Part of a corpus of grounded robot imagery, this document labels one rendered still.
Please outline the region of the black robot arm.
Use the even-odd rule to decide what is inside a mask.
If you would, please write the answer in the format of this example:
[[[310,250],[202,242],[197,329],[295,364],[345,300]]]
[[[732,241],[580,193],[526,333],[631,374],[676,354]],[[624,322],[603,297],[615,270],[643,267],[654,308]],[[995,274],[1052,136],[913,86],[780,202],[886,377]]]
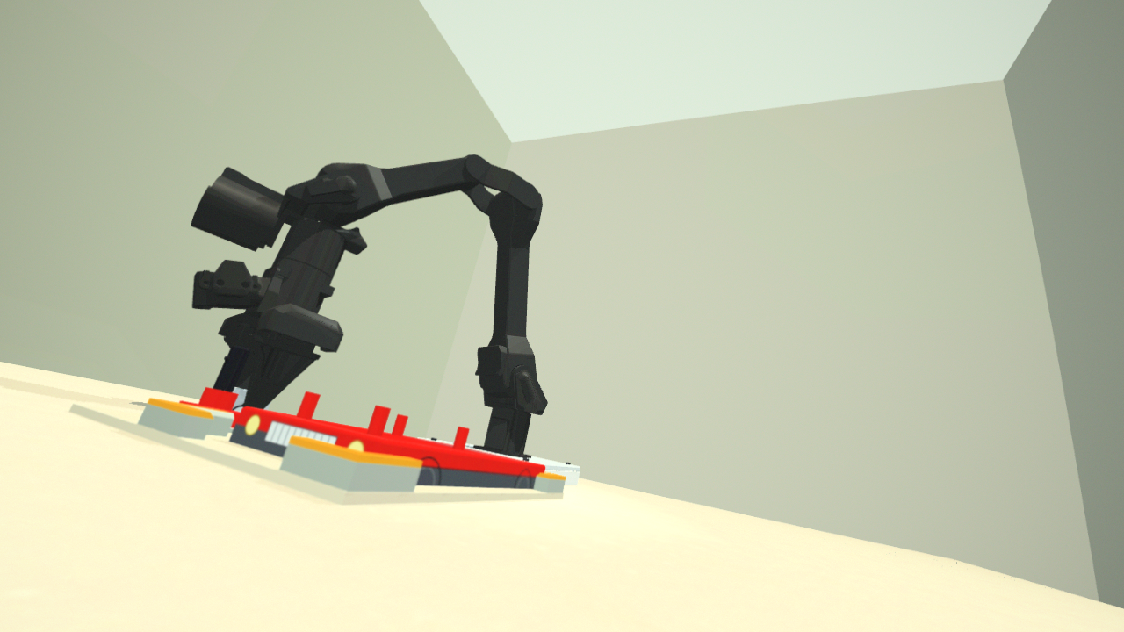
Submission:
[[[493,195],[486,187],[500,191]],[[285,195],[250,180],[237,169],[216,177],[194,211],[191,226],[241,245],[273,247],[282,226],[292,228],[277,258],[321,269],[332,280],[342,251],[360,255],[368,243],[353,222],[388,205],[461,190],[489,216],[497,241],[495,263],[495,331],[488,347],[478,347],[483,405],[493,412],[483,449],[495,455],[524,455],[531,414],[542,415],[549,401],[537,382],[537,363],[526,337],[529,301],[531,237],[543,207],[537,188],[511,169],[495,168],[466,155],[409,168],[371,168],[365,163],[333,162],[317,177],[285,188]],[[210,272],[193,277],[192,308],[252,309],[277,307],[281,269],[270,277],[250,276],[244,262],[224,260]]]

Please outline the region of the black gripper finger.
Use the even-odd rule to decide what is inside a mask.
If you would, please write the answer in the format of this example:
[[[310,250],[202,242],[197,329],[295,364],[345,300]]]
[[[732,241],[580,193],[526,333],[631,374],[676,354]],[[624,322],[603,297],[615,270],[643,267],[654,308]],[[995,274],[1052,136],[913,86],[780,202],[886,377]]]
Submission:
[[[250,349],[248,360],[245,362],[244,365],[242,365],[241,380],[238,380],[238,383],[236,383],[236,386],[235,386],[235,387],[245,389],[245,391],[247,391],[248,390],[248,385],[250,385],[250,373],[252,373],[252,369],[254,367],[254,363],[256,363],[256,355],[254,355],[253,349],[250,347],[250,342],[248,341],[241,341],[241,340],[232,338],[232,337],[224,337],[224,341],[227,343],[227,345],[229,347],[247,347],[247,349]]]
[[[320,360],[320,355],[305,349],[290,347],[281,341],[255,334],[246,337],[256,355],[256,363],[250,373],[248,392],[242,407],[264,409],[298,374],[312,365],[314,361]]]

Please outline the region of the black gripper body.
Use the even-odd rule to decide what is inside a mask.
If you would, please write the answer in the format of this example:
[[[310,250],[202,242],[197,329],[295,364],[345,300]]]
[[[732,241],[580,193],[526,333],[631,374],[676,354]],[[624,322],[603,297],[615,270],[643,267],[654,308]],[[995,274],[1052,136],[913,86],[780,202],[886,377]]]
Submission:
[[[332,277],[321,269],[285,258],[277,258],[263,277],[273,276],[277,269],[281,269],[278,276],[284,277],[277,307],[262,313],[256,312],[257,307],[237,313],[223,320],[218,334],[241,341],[248,341],[246,336],[255,334],[308,352],[321,347],[326,353],[337,353],[342,340],[339,323],[318,313],[324,298],[335,291]]]

